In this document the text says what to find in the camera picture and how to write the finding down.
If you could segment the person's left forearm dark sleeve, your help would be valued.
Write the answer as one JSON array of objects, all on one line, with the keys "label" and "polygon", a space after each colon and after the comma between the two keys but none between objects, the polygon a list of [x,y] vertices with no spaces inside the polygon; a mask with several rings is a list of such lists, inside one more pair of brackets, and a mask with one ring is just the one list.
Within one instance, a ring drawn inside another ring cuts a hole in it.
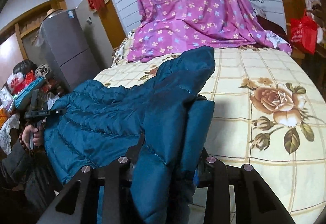
[{"label": "person's left forearm dark sleeve", "polygon": [[37,223],[62,185],[45,152],[17,142],[1,160],[1,223]]}]

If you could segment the person's left hand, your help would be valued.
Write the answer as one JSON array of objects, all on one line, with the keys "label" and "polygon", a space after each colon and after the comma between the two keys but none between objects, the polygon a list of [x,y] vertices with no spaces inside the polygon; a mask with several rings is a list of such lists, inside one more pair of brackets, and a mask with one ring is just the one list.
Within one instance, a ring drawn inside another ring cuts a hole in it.
[{"label": "person's left hand", "polygon": [[22,133],[22,144],[26,146],[27,149],[32,149],[35,146],[40,147],[44,143],[43,130],[44,127],[42,124],[38,128],[31,124],[26,126]]}]

